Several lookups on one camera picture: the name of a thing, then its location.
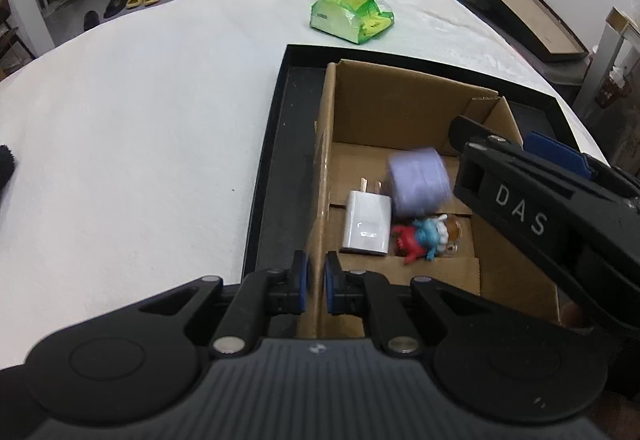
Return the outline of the white USB charger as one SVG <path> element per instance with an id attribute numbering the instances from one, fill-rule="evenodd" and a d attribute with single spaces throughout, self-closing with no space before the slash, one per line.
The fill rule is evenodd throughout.
<path id="1" fill-rule="evenodd" d="M 358 190 L 349 192 L 341 250 L 385 256 L 390 247 L 392 199 L 368 191 L 368 181 L 360 179 Z"/>

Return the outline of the red blue keychain figurine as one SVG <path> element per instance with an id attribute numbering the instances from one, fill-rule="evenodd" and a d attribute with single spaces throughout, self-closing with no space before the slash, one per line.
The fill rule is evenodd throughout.
<path id="1" fill-rule="evenodd" d="M 459 248 L 462 226 L 454 215 L 442 214 L 414 219 L 408 225 L 392 228 L 396 253 L 410 265 L 418 260 L 433 261 L 439 256 L 452 256 Z"/>

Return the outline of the brown cardboard box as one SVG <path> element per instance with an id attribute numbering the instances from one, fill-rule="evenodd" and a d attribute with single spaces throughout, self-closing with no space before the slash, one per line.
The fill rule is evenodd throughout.
<path id="1" fill-rule="evenodd" d="M 310 289 L 298 320 L 301 338 L 360 337 L 356 318 L 330 317 L 323 296 L 323 261 L 339 251 L 349 193 L 366 179 L 370 188 L 386 180 L 388 158 L 399 150 L 434 148 L 450 177 L 459 159 L 448 128 L 464 115 L 514 142 L 522 137 L 509 104 L 491 89 L 438 76 L 342 60 L 329 65 L 317 122 L 312 226 L 307 242 Z M 552 323 L 560 317 L 555 284 L 479 215 L 458 199 L 439 212 L 454 219 L 457 252 L 412 264 L 395 252 L 384 256 L 340 253 L 346 270 L 370 270 L 390 283 L 408 284 L 427 275 L 500 305 Z"/>

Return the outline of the purple cube toy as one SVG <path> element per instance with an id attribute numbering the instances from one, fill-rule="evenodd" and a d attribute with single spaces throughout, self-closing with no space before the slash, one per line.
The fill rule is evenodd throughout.
<path id="1" fill-rule="evenodd" d="M 395 213 L 400 218 L 436 213 L 451 197 L 445 163 L 434 148 L 391 155 L 388 181 Z"/>

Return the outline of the black shallow tray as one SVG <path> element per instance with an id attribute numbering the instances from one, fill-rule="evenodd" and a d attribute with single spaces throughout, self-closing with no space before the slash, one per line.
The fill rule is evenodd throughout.
<path id="1" fill-rule="evenodd" d="M 551 95 L 451 64 L 348 47 L 286 46 L 267 119 L 248 223 L 242 275 L 284 267 L 303 249 L 314 202 L 316 121 L 326 67 L 356 60 L 428 73 L 494 89 L 515 107 L 518 128 L 552 137 L 577 150 L 560 101 Z"/>

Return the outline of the black framed cork tray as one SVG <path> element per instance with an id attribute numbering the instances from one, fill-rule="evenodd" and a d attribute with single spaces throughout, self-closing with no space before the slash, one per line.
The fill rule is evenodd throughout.
<path id="1" fill-rule="evenodd" d="M 588 56 L 587 47 L 544 0 L 484 1 L 540 61 L 577 61 Z"/>

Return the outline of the green tissue pack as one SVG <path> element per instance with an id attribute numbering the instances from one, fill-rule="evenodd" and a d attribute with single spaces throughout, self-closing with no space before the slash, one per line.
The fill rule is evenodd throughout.
<path id="1" fill-rule="evenodd" d="M 390 29 L 395 15 L 378 0 L 316 0 L 309 26 L 356 45 Z"/>

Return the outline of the black fuzzy sleeve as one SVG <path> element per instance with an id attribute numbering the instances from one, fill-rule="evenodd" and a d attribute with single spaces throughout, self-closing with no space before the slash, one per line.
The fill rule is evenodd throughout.
<path id="1" fill-rule="evenodd" d="M 8 185 L 15 171 L 13 153 L 7 145 L 0 145 L 0 192 Z"/>

